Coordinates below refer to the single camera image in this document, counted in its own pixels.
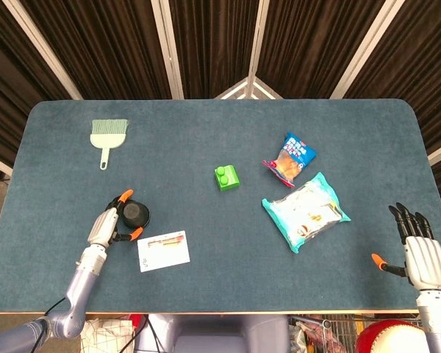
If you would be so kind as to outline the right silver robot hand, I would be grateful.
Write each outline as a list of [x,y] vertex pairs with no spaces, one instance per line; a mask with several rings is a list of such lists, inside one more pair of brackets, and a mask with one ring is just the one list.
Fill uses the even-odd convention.
[[371,258],[381,271],[405,277],[416,290],[441,290],[441,245],[431,225],[420,213],[410,213],[401,203],[390,205],[404,247],[404,266],[390,265],[380,255]]

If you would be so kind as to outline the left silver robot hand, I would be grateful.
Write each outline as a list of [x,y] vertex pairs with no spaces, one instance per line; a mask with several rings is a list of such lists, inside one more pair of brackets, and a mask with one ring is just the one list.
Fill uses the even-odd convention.
[[135,241],[142,234],[146,225],[131,226],[134,230],[129,234],[118,232],[117,223],[123,217],[123,209],[129,204],[134,191],[128,189],[121,195],[116,196],[104,209],[104,212],[97,217],[88,236],[87,242],[90,245],[97,244],[107,249],[114,242]]

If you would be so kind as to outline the upside-down black bowl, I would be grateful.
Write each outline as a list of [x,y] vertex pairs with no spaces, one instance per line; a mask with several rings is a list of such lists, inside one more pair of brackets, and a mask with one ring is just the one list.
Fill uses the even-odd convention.
[[128,200],[123,207],[122,218],[128,228],[145,228],[150,221],[150,212],[144,204]]

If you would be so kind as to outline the light green hand brush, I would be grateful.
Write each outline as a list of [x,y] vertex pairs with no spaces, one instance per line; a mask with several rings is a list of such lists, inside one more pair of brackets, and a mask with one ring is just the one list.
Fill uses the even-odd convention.
[[95,119],[92,120],[90,143],[101,150],[99,168],[106,170],[111,149],[116,149],[126,139],[128,121],[126,119]]

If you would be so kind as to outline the white printed card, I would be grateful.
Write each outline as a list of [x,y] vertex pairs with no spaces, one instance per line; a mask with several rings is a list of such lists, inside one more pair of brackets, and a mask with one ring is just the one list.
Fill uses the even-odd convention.
[[140,239],[137,250],[141,273],[190,262],[185,231]]

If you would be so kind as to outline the red and white ball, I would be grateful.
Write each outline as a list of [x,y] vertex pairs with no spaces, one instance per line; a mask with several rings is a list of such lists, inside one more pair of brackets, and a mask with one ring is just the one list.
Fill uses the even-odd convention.
[[372,323],[356,340],[356,353],[430,353],[422,329],[401,320]]

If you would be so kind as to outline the white checked cloth bag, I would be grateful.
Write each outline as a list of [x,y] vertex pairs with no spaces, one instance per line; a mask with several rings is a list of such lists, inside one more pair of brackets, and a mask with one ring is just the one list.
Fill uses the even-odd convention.
[[135,328],[130,320],[93,319],[80,333],[79,353],[134,353]]

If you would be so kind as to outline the teal snack bag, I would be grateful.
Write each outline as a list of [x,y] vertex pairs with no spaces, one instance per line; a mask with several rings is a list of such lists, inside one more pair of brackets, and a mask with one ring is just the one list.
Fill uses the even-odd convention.
[[263,199],[262,206],[295,254],[323,230],[351,220],[321,172],[280,200]]

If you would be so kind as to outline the green toy building block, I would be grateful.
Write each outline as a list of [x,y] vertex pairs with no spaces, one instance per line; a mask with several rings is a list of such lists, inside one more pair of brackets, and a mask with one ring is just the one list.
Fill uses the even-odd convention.
[[214,170],[214,175],[220,191],[230,190],[240,185],[240,180],[233,165],[218,166]]

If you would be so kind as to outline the grey robot torso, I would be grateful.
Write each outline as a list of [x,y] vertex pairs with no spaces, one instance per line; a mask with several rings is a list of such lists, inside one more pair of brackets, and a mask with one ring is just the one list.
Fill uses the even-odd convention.
[[134,353],[290,353],[286,315],[150,314]]

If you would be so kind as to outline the blue snack bag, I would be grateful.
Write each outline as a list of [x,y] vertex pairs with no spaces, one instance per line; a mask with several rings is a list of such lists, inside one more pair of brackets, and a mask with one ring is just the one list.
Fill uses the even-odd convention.
[[294,179],[317,156],[317,152],[298,136],[288,132],[278,157],[263,160],[262,164],[271,170],[287,187],[294,188]]

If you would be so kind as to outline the white partition post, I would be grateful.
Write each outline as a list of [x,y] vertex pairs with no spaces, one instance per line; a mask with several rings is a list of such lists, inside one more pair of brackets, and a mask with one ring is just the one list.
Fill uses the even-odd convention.
[[262,42],[264,38],[269,4],[270,4],[270,0],[259,0],[257,19],[254,28],[254,39],[252,43],[248,77],[246,79],[246,86],[244,90],[245,99],[253,98],[254,82],[256,79],[257,69],[259,65],[259,58],[262,50]]
[[151,0],[165,71],[172,99],[184,99],[182,77],[177,54],[169,0]]
[[65,70],[61,61],[55,54],[48,41],[38,29],[35,22],[32,20],[25,7],[20,0],[1,0],[3,5],[7,8],[10,15],[18,23],[24,34],[31,41],[37,52],[43,58],[44,62],[51,69],[57,80],[74,100],[83,100],[83,96],[75,85],[74,81]]
[[385,0],[363,37],[330,99],[343,99],[406,0]]

